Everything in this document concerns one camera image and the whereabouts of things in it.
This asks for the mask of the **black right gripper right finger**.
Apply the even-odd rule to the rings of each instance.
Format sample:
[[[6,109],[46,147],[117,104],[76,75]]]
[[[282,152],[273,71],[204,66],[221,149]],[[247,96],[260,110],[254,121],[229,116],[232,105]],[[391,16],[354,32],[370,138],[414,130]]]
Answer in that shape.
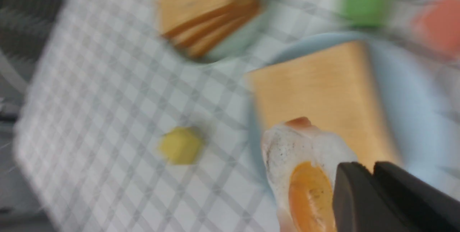
[[[421,232],[458,232],[460,204],[390,162],[377,162],[373,176],[402,212]]]

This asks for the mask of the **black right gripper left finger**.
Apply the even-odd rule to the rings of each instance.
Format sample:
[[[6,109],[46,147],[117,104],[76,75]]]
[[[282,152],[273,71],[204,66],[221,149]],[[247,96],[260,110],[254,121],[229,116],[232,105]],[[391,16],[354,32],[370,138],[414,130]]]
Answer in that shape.
[[[371,173],[359,163],[337,166],[332,198],[338,232],[409,232],[381,195]]]

